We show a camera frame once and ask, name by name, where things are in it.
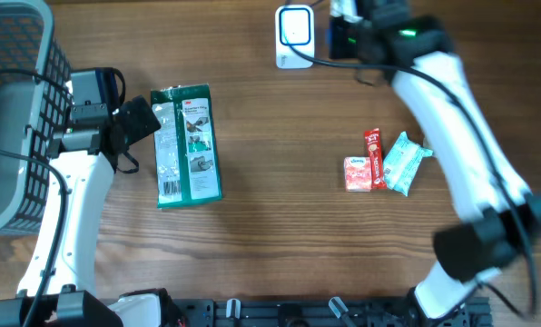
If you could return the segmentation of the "green white gloves package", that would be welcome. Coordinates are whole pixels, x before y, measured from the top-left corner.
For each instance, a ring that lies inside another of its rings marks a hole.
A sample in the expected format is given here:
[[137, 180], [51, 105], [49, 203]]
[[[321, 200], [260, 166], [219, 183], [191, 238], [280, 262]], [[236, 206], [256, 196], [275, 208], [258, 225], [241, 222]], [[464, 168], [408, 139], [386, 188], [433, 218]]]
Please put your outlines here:
[[157, 207], [170, 209], [222, 199], [221, 175], [208, 84], [153, 90]]

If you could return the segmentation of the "red coffee stick sachet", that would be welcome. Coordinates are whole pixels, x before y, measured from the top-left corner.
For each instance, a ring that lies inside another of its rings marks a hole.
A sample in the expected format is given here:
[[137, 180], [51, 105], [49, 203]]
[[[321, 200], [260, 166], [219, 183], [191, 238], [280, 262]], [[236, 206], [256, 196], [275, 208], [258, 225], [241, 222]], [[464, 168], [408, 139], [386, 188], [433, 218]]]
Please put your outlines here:
[[364, 133], [367, 153], [371, 162], [372, 189], [386, 189], [384, 178], [383, 156], [378, 128]]

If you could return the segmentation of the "red white tissue pack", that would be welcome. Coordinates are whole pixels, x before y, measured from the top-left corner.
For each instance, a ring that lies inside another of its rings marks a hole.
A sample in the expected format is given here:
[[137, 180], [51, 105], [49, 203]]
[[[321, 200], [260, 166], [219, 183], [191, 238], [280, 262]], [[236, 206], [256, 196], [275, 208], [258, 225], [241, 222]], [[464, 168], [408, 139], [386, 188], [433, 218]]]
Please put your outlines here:
[[345, 188], [348, 192], [370, 192], [372, 188], [371, 161], [368, 157], [346, 157], [344, 160]]

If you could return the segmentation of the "teal wet wipes pack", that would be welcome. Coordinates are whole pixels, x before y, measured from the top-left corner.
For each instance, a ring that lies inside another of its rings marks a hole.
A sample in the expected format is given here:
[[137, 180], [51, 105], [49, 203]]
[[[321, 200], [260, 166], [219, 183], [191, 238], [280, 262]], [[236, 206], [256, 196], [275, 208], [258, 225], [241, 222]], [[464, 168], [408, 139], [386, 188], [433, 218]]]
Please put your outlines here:
[[410, 141], [402, 132], [383, 161], [387, 187], [408, 196], [421, 161], [432, 155], [432, 150]]

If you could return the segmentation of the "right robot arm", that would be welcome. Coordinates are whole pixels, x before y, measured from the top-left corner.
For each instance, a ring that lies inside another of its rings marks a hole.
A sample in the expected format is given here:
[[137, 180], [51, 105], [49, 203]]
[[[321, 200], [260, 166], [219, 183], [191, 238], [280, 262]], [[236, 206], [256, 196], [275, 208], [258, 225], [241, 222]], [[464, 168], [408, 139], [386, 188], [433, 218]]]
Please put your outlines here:
[[405, 1], [334, 1], [330, 28], [332, 64], [379, 70], [415, 116], [460, 218], [434, 234], [436, 263], [397, 313], [414, 325], [439, 323], [524, 258], [531, 300], [522, 317], [535, 317], [541, 193], [530, 190], [500, 149], [444, 26], [434, 16], [412, 15]]

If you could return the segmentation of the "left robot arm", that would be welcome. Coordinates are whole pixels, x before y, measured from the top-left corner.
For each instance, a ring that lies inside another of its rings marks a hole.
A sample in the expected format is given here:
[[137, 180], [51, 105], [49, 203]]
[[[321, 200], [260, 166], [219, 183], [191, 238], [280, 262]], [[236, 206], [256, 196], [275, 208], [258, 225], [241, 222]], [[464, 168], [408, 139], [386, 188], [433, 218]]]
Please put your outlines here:
[[177, 309], [164, 289], [95, 295], [94, 254], [105, 197], [130, 145], [161, 125], [142, 96], [125, 99], [116, 68], [71, 73], [71, 96], [46, 147], [50, 175], [40, 233], [15, 298], [0, 300], [0, 326], [164, 326]]

